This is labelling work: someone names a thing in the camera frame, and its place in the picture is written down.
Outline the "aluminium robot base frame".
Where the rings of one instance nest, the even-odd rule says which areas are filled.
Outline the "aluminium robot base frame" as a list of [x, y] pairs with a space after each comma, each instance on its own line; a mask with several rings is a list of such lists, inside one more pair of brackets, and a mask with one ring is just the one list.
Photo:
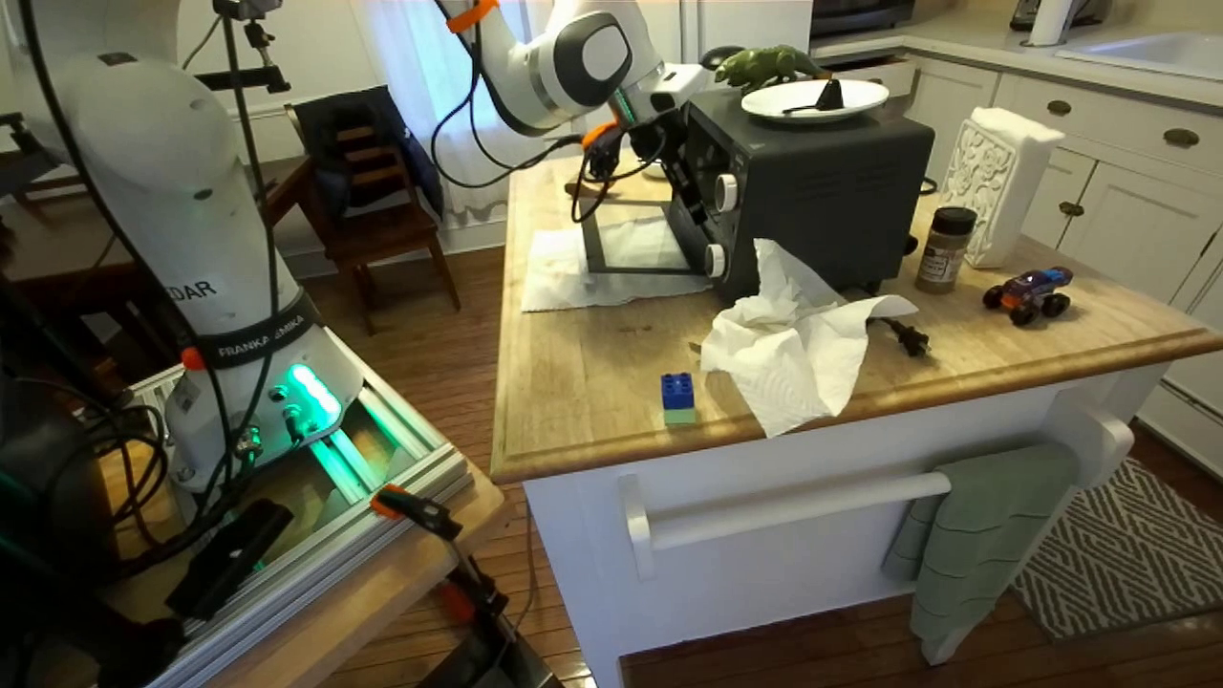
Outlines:
[[248, 391], [248, 373], [210, 385], [185, 366], [146, 385], [163, 418], [171, 503], [201, 525], [171, 558], [166, 594], [244, 503], [291, 512], [212, 619], [179, 615], [182, 646], [150, 688], [207, 688], [403, 535], [403, 518], [373, 512], [382, 488], [448, 501], [468, 485], [462, 451], [329, 329], [278, 352], [254, 403]]

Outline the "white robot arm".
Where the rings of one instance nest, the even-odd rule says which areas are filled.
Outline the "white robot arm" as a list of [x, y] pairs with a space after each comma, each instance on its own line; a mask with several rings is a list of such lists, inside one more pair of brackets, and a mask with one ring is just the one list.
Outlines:
[[[654, 127], [705, 87], [698, 66], [654, 51], [639, 0], [560, 0], [529, 42], [495, 0], [430, 4], [519, 135], [597, 107]], [[282, 459], [296, 437], [270, 391], [310, 371], [350, 405], [361, 373], [268, 245], [236, 124], [177, 61], [179, 0], [5, 0], [5, 20], [35, 143], [91, 185], [201, 355], [163, 409], [171, 476], [198, 492], [239, 446]]]

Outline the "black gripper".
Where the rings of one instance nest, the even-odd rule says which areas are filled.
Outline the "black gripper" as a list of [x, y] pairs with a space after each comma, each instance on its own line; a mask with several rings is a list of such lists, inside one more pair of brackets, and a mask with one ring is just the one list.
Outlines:
[[611, 94], [611, 120], [582, 135], [582, 174], [611, 185], [620, 144], [630, 144], [643, 164], [667, 160], [681, 143], [681, 107], [710, 87], [710, 71], [690, 61], [662, 61], [643, 81]]

